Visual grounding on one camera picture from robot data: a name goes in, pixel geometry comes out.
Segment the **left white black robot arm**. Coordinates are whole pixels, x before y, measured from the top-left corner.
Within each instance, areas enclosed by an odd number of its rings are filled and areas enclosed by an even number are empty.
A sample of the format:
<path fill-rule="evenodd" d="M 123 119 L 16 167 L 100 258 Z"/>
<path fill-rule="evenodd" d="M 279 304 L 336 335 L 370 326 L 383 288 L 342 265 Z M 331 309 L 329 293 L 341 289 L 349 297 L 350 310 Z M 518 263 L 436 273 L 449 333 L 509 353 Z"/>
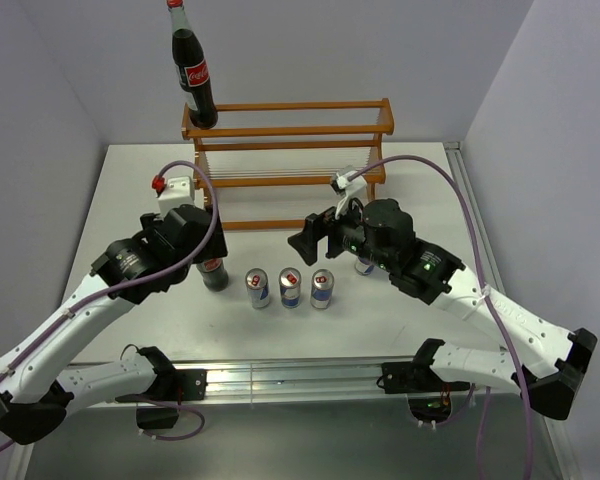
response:
<path fill-rule="evenodd" d="M 184 281 L 192 265 L 227 254 L 215 206 L 184 204 L 140 222 L 134 236 L 106 248 L 56 312 L 0 356 L 0 432 L 11 441 L 35 443 L 70 415 L 104 401 L 160 401 L 175 391 L 176 369 L 156 347 L 92 368 L 68 368 L 150 295 Z"/>

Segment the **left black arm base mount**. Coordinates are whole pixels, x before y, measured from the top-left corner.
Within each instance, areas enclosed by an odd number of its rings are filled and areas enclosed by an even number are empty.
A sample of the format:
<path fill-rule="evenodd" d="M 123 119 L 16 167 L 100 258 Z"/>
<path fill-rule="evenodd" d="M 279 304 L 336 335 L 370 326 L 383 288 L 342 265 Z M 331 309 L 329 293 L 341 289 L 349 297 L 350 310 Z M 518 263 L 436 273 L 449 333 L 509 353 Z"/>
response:
<path fill-rule="evenodd" d="M 177 370 L 175 379 L 161 391 L 142 394 L 143 398 L 154 401 L 175 402 L 182 405 L 185 401 L 201 401 L 205 397 L 207 371 L 204 369 Z M 180 417 L 175 407 L 138 407 L 136 425 L 143 430 L 172 429 Z"/>

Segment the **cola glass bottle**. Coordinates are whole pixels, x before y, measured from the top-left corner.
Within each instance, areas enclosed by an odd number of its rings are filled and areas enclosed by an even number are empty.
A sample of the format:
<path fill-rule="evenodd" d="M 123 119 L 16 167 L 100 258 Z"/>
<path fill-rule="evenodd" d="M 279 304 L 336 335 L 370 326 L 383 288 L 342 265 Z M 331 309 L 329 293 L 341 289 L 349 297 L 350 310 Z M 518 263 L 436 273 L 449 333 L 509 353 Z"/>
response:
<path fill-rule="evenodd" d="M 172 58 L 185 95 L 188 116 L 199 129 L 211 129 L 218 121 L 210 74 L 203 48 L 187 18 L 184 2 L 166 2 L 171 21 Z"/>
<path fill-rule="evenodd" d="M 229 275 L 222 258 L 214 258 L 196 265 L 206 288 L 213 292 L 224 290 L 229 284 Z"/>

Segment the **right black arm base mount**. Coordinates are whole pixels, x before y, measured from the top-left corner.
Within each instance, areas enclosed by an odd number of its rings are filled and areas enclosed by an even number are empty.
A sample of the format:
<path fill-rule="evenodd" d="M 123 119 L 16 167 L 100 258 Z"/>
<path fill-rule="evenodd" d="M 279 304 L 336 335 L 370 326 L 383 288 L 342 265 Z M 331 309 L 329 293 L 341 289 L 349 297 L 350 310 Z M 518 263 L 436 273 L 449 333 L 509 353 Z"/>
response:
<path fill-rule="evenodd" d="M 411 362 L 383 363 L 376 386 L 385 394 L 433 393 L 431 397 L 408 401 L 410 413 L 419 420 L 441 421 L 451 414 L 449 388 L 429 370 Z"/>

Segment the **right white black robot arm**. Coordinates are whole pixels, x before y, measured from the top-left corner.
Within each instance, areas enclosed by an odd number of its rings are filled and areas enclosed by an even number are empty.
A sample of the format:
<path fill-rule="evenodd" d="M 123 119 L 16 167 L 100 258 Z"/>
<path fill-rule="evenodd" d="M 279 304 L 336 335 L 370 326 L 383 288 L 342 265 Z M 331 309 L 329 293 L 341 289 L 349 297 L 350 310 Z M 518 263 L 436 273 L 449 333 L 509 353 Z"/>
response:
<path fill-rule="evenodd" d="M 447 312 L 476 328 L 500 351 L 459 347 L 427 339 L 407 362 L 382 365 L 381 387 L 388 394 L 464 391 L 471 385 L 527 395 L 536 413 L 565 420 L 597 345 L 596 336 L 568 330 L 529 312 L 502 293 L 479 284 L 477 275 L 444 248 L 416 236 L 412 217 L 394 199 L 362 206 L 353 200 L 306 217 L 289 245 L 308 265 L 326 240 L 329 259 L 356 255 L 389 275 L 400 292 Z"/>

